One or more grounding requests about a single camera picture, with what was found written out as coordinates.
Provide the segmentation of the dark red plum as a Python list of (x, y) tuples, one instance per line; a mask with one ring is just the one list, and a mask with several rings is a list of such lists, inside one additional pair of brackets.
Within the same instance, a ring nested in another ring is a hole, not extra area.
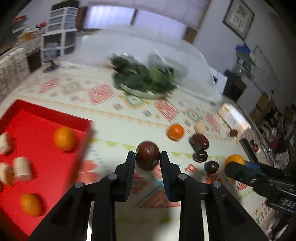
[(135, 152), (135, 160), (139, 168), (152, 171), (159, 163), (160, 152), (158, 146), (151, 141), (141, 142)]

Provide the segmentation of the framed wall picture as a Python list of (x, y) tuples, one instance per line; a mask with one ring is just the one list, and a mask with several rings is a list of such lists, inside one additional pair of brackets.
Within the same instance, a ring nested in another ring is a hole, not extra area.
[(241, 0), (232, 0), (227, 8), (223, 23), (231, 29), (241, 40), (245, 41), (255, 13)]

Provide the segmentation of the patterned tablecloth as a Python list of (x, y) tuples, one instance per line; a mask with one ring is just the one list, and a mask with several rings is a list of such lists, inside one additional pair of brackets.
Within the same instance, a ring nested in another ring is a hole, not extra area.
[[(224, 160), (239, 154), (248, 160), (238, 138), (229, 137), (229, 128), (218, 116), (220, 104), (211, 105), (176, 89), (169, 97), (146, 100), (113, 85), (108, 67), (73, 66), (64, 62), (57, 71), (36, 70), (4, 100), (1, 115), (16, 99), (92, 120), (93, 138), (82, 162), (78, 179), (92, 183), (114, 172), (142, 141), (154, 142), (166, 151), (172, 163), (196, 180), (211, 184), (221, 181), (245, 210), (266, 230), (274, 210), (252, 188), (228, 180), (223, 173)], [(179, 141), (167, 136), (167, 129), (178, 123), (185, 129)], [(209, 160), (219, 163), (217, 174), (208, 176), (204, 163), (193, 160), (189, 137), (197, 123), (205, 124), (209, 140)], [(116, 203), (117, 240), (178, 240), (180, 203), (170, 204), (163, 188), (158, 166), (151, 172), (135, 168), (132, 193), (126, 203)]]

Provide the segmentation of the beige fruit cylinder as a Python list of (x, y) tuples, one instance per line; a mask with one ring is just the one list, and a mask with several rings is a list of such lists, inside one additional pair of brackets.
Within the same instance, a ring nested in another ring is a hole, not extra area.
[(26, 157), (14, 158), (13, 171), (17, 181), (27, 182), (32, 179), (30, 161)]

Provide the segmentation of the white mesh food cover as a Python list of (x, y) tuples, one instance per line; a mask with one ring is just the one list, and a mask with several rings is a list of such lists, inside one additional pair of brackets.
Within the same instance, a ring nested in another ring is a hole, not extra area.
[(83, 36), (75, 53), (77, 62), (86, 65), (103, 65), (117, 55), (148, 67), (171, 67), (177, 86), (185, 93), (208, 102), (222, 100), (206, 59), (182, 39), (140, 27), (112, 26)]

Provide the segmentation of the small orange mandarin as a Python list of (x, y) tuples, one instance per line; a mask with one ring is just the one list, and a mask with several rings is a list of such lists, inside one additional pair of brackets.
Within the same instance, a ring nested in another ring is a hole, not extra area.
[(185, 132), (184, 128), (180, 124), (175, 123), (168, 128), (167, 136), (171, 140), (178, 141), (183, 137), (184, 132)]

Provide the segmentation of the beige round peeled fruit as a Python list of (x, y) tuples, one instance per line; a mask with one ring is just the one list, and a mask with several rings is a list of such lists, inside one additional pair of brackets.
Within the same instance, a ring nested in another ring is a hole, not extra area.
[(194, 126), (194, 130), (196, 133), (204, 134), (206, 132), (206, 127), (203, 123), (196, 123)]

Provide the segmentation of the beige fruit piece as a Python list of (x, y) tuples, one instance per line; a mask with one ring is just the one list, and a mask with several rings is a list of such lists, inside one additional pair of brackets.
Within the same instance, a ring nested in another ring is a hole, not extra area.
[(11, 139), (7, 133), (2, 133), (0, 136), (0, 154), (4, 155), (12, 150)]

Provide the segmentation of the white drawer cabinet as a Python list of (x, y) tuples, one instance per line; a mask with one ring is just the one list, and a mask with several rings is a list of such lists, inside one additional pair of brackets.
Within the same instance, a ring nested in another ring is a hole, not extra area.
[(63, 1), (51, 6), (45, 33), (41, 36), (41, 60), (46, 62), (50, 51), (57, 56), (72, 53), (76, 46), (76, 20), (79, 1)]

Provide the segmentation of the large orange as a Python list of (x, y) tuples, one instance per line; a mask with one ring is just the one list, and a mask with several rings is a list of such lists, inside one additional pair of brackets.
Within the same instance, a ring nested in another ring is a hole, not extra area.
[(56, 147), (64, 152), (72, 151), (76, 142), (74, 132), (68, 127), (56, 129), (53, 140)]

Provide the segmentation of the red tray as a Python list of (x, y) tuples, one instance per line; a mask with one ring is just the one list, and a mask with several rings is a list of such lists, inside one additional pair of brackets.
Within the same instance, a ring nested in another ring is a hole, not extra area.
[[(92, 130), (91, 121), (17, 99), (1, 117), (1, 133), (12, 139), (13, 150), (1, 155), (12, 165), (14, 158), (26, 157), (33, 173), (28, 182), (16, 181), (1, 191), (1, 228), (14, 240), (27, 240), (45, 215), (73, 185)], [(76, 137), (72, 151), (54, 144), (54, 132), (70, 128)], [(32, 217), (21, 208), (20, 197), (32, 193), (40, 197), (42, 215)]]

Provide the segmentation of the patterned chair cushion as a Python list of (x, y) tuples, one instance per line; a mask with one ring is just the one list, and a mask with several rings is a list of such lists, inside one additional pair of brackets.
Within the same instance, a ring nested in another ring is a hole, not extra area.
[(23, 48), (1, 58), (1, 102), (29, 75), (27, 54)]

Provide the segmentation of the dark plum small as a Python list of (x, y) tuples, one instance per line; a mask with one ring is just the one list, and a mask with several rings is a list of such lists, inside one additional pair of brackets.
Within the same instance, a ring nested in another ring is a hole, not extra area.
[(218, 171), (219, 163), (211, 160), (211, 161), (208, 161), (207, 163), (205, 163), (204, 167), (205, 167), (206, 173), (211, 175), (211, 174), (214, 174)]

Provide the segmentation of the plate of green spinach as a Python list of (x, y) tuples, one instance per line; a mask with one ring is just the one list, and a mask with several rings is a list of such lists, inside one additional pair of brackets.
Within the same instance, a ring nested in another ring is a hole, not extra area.
[(172, 67), (148, 68), (129, 54), (113, 54), (109, 60), (115, 71), (113, 75), (115, 86), (129, 94), (135, 93), (136, 96), (145, 98), (159, 98), (177, 88)]

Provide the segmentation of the red wrinkled date fruit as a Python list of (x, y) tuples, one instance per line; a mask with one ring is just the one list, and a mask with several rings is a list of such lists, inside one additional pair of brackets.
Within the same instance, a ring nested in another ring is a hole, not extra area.
[(237, 137), (237, 135), (238, 135), (238, 130), (231, 130), (229, 133), (229, 136), (232, 138)]

